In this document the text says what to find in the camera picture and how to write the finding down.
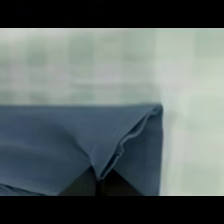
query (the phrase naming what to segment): checkered tablecloth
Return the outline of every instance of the checkered tablecloth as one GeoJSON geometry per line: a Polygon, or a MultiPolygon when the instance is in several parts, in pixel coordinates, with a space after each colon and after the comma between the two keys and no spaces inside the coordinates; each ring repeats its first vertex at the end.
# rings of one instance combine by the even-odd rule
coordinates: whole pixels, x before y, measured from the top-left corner
{"type": "Polygon", "coordinates": [[[224,29],[1,29],[0,104],[161,102],[161,195],[224,195],[224,29]]]}

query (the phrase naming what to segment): blue fabric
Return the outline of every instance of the blue fabric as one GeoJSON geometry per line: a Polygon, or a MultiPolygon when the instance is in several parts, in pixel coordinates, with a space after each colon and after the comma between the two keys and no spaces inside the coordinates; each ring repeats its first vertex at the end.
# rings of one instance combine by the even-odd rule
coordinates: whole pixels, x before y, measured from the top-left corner
{"type": "Polygon", "coordinates": [[[90,166],[158,195],[162,138],[160,104],[1,106],[0,195],[58,195],[90,166]]]}

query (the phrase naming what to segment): gingham fabric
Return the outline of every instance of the gingham fabric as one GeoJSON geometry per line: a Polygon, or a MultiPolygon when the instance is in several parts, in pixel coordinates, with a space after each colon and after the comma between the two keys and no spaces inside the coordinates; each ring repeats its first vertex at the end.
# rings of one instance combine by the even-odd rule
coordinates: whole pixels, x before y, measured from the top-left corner
{"type": "Polygon", "coordinates": [[[161,102],[161,195],[224,195],[224,29],[1,29],[0,104],[161,102]]]}

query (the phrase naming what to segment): green and white checkered fabric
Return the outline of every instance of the green and white checkered fabric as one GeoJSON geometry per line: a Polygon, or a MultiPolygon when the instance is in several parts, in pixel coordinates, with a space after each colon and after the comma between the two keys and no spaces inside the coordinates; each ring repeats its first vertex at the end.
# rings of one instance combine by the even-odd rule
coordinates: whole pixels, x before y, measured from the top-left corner
{"type": "Polygon", "coordinates": [[[224,29],[0,32],[0,104],[161,102],[161,195],[224,195],[224,29]]]}

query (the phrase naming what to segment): blue garment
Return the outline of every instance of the blue garment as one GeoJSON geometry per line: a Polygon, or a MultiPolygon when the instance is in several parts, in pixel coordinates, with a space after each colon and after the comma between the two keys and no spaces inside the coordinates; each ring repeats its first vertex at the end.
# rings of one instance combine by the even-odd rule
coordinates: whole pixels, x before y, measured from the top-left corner
{"type": "Polygon", "coordinates": [[[58,195],[89,167],[158,195],[162,138],[159,104],[1,106],[0,195],[58,195]]]}

